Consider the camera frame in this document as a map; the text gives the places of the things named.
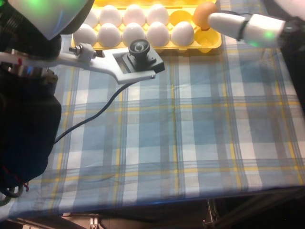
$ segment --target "brown egg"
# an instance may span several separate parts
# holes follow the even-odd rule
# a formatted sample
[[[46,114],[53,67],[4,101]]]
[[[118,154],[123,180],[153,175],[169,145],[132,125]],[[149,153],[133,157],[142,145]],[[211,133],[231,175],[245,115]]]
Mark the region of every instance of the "brown egg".
[[[208,30],[210,28],[208,17],[210,14],[217,11],[218,9],[214,3],[210,1],[204,2],[196,8],[193,16],[193,21],[196,25],[201,27],[202,30]]]

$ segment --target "yellow egg carton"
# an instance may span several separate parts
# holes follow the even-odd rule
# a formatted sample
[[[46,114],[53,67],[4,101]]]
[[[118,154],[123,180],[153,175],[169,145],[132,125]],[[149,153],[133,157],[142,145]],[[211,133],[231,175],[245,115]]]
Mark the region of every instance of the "yellow egg carton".
[[[221,46],[222,40],[221,40],[221,35],[219,32],[213,30],[210,28],[207,31],[201,30],[200,27],[194,24],[193,22],[193,14],[195,12],[195,9],[197,8],[198,5],[205,1],[211,1],[213,3],[216,3],[217,0],[162,0],[162,1],[133,1],[133,0],[126,0],[126,1],[110,1],[110,0],[95,0],[94,5],[92,7],[92,10],[99,15],[100,11],[102,8],[106,5],[112,5],[116,7],[121,15],[124,15],[124,12],[126,8],[131,5],[131,4],[138,4],[143,10],[146,15],[146,12],[149,10],[149,8],[156,4],[160,3],[162,4],[168,11],[169,14],[169,23],[167,24],[168,31],[170,35],[172,34],[173,28],[175,25],[182,21],[187,21],[189,22],[195,32],[195,40],[191,45],[188,46],[177,46],[173,44],[171,41],[165,46],[162,47],[154,47],[154,49],[157,52],[162,52],[163,50],[169,50],[169,49],[175,49],[178,52],[182,53],[187,51],[188,49],[198,49],[202,53],[208,53],[212,49],[216,49]],[[94,30],[96,33],[98,33],[101,25],[98,24]],[[143,25],[143,29],[145,32],[147,32],[149,25],[146,23]],[[119,30],[121,34],[123,33],[125,29],[125,25],[122,23],[119,27]],[[119,45],[113,48],[126,48],[127,46],[121,42]],[[110,49],[109,47],[103,47],[99,43],[96,43],[93,48],[95,50],[106,50]]]

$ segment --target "egg carton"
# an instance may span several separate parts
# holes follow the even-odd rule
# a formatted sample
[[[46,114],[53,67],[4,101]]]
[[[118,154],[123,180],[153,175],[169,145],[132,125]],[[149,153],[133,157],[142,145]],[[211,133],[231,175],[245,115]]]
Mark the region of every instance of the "egg carton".
[[[147,14],[147,11],[149,10],[149,8],[153,5],[153,2],[151,2],[150,4],[139,4],[140,7],[144,10],[145,15]],[[126,7],[120,7],[118,5],[114,5],[120,12],[120,14],[123,16],[124,12],[126,10]],[[202,53],[208,53],[210,50],[212,49],[216,49],[218,47],[221,46],[222,44],[222,39],[221,39],[221,35],[219,32],[213,30],[212,28],[210,28],[209,30],[203,31],[201,30],[200,27],[198,27],[197,25],[194,24],[193,22],[193,14],[196,10],[196,7],[198,5],[189,5],[189,6],[166,6],[164,5],[164,7],[167,9],[168,14],[169,14],[169,23],[167,24],[167,29],[169,31],[170,36],[172,35],[172,31],[174,29],[174,27],[182,22],[182,21],[187,21],[189,22],[193,29],[194,29],[194,42],[191,45],[188,46],[178,46],[175,45],[171,40],[169,41],[169,43],[165,46],[162,47],[154,47],[154,49],[158,52],[161,53],[164,50],[177,50],[179,53],[183,53],[186,52],[188,49],[198,49],[200,52]],[[101,4],[94,4],[92,11],[96,14],[96,15],[100,15],[100,12],[102,10],[102,6]],[[122,35],[124,29],[125,29],[125,25],[122,24],[120,26],[118,26],[118,29]],[[94,31],[96,32],[96,34],[98,34],[99,30],[101,28],[101,25],[98,24],[95,28]],[[147,33],[147,30],[149,28],[149,25],[147,23],[145,23],[142,28],[144,29],[145,34]],[[96,43],[95,45],[93,45],[94,50],[106,50],[106,49],[113,49],[113,48],[126,48],[127,46],[121,42],[119,43],[117,46],[115,47],[103,47],[101,46],[99,43]]]

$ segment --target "plaid tablecloth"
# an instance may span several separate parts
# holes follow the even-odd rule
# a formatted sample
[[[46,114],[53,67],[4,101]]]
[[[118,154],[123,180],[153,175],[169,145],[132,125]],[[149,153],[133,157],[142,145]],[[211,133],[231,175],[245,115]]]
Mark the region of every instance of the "plaid tablecloth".
[[[258,0],[219,4],[265,13]],[[223,37],[208,55],[167,52],[163,60],[166,70],[155,80],[134,84],[57,143],[44,174],[0,208],[0,219],[304,183],[305,123],[279,50]],[[107,75],[54,70],[59,134],[97,113],[119,88]]]

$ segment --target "black camera module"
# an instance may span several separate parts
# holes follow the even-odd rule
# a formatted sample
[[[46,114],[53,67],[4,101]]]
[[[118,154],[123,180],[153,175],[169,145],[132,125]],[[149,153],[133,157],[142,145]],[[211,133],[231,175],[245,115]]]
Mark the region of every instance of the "black camera module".
[[[159,54],[150,47],[147,40],[139,39],[133,41],[129,53],[122,58],[130,73],[153,70],[156,73],[165,70],[164,62]]]

